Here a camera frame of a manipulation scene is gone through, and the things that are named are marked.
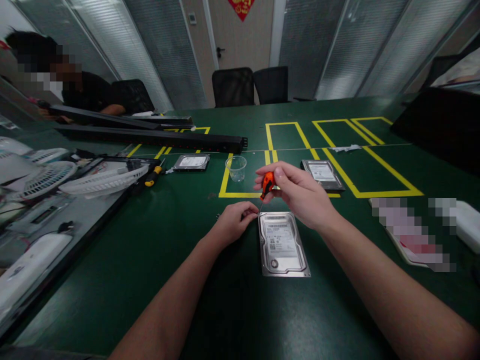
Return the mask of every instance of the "yellow screwdriver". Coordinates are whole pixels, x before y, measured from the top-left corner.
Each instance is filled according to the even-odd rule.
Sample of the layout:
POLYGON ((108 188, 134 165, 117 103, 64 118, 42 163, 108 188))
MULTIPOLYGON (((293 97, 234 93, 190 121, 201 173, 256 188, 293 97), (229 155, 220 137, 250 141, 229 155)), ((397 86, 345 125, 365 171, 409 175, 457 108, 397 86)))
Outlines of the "yellow screwdriver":
POLYGON ((146 177, 145 186, 152 187, 157 179, 159 178, 160 172, 162 172, 162 165, 164 164, 165 159, 162 160, 160 165, 155 166, 153 171, 146 177))

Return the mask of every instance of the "door handle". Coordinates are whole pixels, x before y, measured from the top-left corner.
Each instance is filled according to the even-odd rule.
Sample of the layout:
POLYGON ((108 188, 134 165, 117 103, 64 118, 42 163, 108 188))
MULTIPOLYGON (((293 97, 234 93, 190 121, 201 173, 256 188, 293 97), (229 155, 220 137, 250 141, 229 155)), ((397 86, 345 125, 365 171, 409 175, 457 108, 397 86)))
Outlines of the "door handle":
POLYGON ((220 48, 219 46, 217 46, 217 48, 216 48, 216 57, 217 57, 217 58, 220 59, 220 58, 222 57, 222 54, 220 53, 220 52, 222 52, 222 51, 225 51, 225 49, 222 49, 222 48, 220 48))

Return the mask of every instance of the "door frame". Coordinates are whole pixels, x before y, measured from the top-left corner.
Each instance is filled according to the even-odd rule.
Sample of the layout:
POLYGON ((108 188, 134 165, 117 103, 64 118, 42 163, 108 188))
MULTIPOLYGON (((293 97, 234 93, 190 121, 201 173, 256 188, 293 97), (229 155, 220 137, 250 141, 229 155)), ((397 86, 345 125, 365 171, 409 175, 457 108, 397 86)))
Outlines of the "door frame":
MULTIPOLYGON (((212 16, 210 15, 209 0, 202 0, 202 3, 203 10, 205 12, 206 27, 208 29, 208 38, 210 39, 213 65, 215 67, 215 70, 219 70, 220 66, 219 59, 217 57, 217 45, 215 44, 214 26, 212 24, 212 16)), ((270 59, 268 65, 269 67, 277 67, 279 65, 286 5, 287 0, 273 0, 273 16, 270 34, 270 59)))

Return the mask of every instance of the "orange screwdriver handle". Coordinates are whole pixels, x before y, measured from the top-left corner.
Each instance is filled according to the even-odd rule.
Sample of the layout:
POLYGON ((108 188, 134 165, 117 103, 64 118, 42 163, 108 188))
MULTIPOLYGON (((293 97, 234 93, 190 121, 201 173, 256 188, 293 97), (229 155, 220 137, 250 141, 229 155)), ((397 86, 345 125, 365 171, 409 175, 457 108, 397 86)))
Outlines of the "orange screwdriver handle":
POLYGON ((263 177, 263 183, 261 185, 262 193, 260 199, 263 201, 265 196, 271 192, 275 186, 275 177, 273 171, 269 171, 263 177))

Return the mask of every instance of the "door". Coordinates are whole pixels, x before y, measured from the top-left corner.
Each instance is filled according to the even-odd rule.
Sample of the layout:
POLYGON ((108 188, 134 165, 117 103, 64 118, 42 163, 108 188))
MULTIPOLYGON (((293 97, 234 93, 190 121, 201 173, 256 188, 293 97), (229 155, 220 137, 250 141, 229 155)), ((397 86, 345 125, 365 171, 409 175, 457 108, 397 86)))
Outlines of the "door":
POLYGON ((256 0, 243 22, 228 0, 209 0, 209 8, 215 48, 224 49, 218 67, 248 67, 254 72, 268 68, 274 0, 256 0))

